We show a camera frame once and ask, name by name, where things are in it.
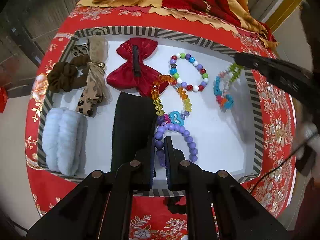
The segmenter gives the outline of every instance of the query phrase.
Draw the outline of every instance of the red satin bow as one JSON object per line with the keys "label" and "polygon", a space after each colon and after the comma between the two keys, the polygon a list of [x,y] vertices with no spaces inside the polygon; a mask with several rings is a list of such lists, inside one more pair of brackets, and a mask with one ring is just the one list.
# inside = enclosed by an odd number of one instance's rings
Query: red satin bow
{"label": "red satin bow", "polygon": [[[138,58],[140,66],[140,76],[135,76],[133,68],[133,46],[138,46]],[[143,60],[149,57],[158,45],[157,41],[146,38],[131,38],[125,43],[122,43],[116,50],[117,53],[124,59],[126,63],[112,71],[107,77],[107,83],[119,89],[130,89],[136,87],[142,96],[151,97],[150,91],[152,83],[161,75],[155,69],[144,65]],[[164,82],[159,87],[161,93],[168,85]]]}

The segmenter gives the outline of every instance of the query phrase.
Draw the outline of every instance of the table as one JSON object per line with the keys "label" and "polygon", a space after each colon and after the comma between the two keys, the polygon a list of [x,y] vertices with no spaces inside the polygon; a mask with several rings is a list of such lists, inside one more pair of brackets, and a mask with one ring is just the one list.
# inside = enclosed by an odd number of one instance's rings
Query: table
{"label": "table", "polygon": [[[220,27],[147,13],[148,10],[134,7],[90,8],[78,6],[65,20],[52,39],[32,88],[26,119],[26,162],[28,178],[36,207],[40,216],[48,212],[68,194],[76,184],[62,179],[37,164],[37,134],[48,87],[46,75],[53,69],[76,30],[99,26],[134,25],[157,26],[159,28],[190,33],[221,43],[239,52],[247,52],[275,58],[266,49],[255,33],[236,28],[228,23]],[[252,71],[262,109],[264,141],[259,142],[263,152],[262,172],[265,174],[277,167],[290,153],[295,130],[294,108],[290,95],[267,83],[257,71]],[[276,172],[266,177],[255,189],[254,197],[275,217],[286,208],[291,199],[295,179],[295,159],[292,158]],[[258,178],[244,182],[247,190],[252,189]],[[131,238],[183,239],[187,234],[186,215],[173,215],[163,204],[161,197],[134,197],[132,205]]]}

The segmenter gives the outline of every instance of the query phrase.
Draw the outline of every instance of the white bead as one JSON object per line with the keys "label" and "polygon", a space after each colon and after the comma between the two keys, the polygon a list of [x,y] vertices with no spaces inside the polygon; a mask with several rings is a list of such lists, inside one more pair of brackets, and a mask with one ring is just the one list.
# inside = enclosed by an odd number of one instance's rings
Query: white bead
{"label": "white bead", "polygon": [[199,87],[197,85],[193,86],[193,91],[197,92],[199,90]]}

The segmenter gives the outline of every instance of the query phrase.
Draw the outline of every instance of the purple bead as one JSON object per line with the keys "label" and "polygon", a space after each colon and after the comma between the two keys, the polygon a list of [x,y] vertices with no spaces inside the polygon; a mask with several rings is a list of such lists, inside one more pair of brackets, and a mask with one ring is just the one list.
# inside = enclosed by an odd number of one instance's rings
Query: purple bead
{"label": "purple bead", "polygon": [[163,141],[156,141],[156,142],[155,142],[155,147],[156,147],[158,150],[162,149],[163,146],[164,146]]}
{"label": "purple bead", "polygon": [[197,148],[193,148],[193,149],[189,149],[189,152],[192,154],[192,155],[197,155],[198,154],[198,149]]}
{"label": "purple bead", "polygon": [[174,123],[169,123],[169,131],[173,131],[174,130]]}
{"label": "purple bead", "polygon": [[174,125],[174,129],[175,132],[180,130],[180,125],[178,125],[177,123]]}
{"label": "purple bead", "polygon": [[164,149],[160,149],[156,151],[156,155],[161,158],[164,157]]}
{"label": "purple bead", "polygon": [[185,130],[186,130],[186,129],[184,128],[184,126],[181,126],[180,129],[179,129],[179,133],[184,133]]}
{"label": "purple bead", "polygon": [[158,116],[157,117],[157,125],[161,125],[163,122],[164,122],[164,116],[163,115]]}
{"label": "purple bead", "polygon": [[168,128],[169,128],[169,124],[168,124],[168,123],[166,123],[163,127],[164,127],[164,128],[165,128],[165,130],[167,131],[167,130],[168,130]]}
{"label": "purple bead", "polygon": [[182,135],[183,137],[188,137],[190,135],[190,132],[188,130],[185,130]]}
{"label": "purple bead", "polygon": [[161,132],[156,132],[155,133],[155,139],[156,140],[161,140],[163,138],[163,133]]}
{"label": "purple bead", "polygon": [[182,83],[181,83],[181,87],[183,87],[183,88],[186,88],[187,87],[187,82],[185,82],[185,81],[183,81]]}
{"label": "purple bead", "polygon": [[190,149],[194,149],[196,146],[197,146],[197,145],[196,145],[195,142],[188,143],[188,147],[189,147]]}
{"label": "purple bead", "polygon": [[164,133],[165,132],[165,128],[163,126],[159,126],[157,128],[157,132]]}
{"label": "purple bead", "polygon": [[193,162],[196,162],[198,160],[198,156],[197,155],[189,155],[190,160],[192,160]]}
{"label": "purple bead", "polygon": [[164,158],[163,158],[163,160],[162,160],[162,158],[159,158],[159,163],[160,163],[160,166],[161,166],[161,167],[165,167],[165,160],[164,160]]}
{"label": "purple bead", "polygon": [[200,85],[201,85],[201,86],[203,86],[203,87],[205,88],[205,86],[207,85],[207,83],[206,83],[206,82],[204,82],[204,81],[201,81]]}
{"label": "purple bead", "polygon": [[193,142],[193,137],[192,136],[188,136],[188,137],[186,137],[185,141],[187,143],[191,143],[191,142]]}
{"label": "purple bead", "polygon": [[201,64],[198,64],[198,65],[197,65],[197,70],[200,71],[200,69],[202,69],[202,65],[201,65]]}

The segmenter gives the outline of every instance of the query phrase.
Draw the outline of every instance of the black velvet item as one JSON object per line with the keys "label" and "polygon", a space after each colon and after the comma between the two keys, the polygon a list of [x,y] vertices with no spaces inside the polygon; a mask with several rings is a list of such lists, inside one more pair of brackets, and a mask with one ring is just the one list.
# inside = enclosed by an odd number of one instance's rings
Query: black velvet item
{"label": "black velvet item", "polygon": [[112,131],[111,171],[134,160],[137,150],[146,147],[156,118],[151,98],[120,94]]}

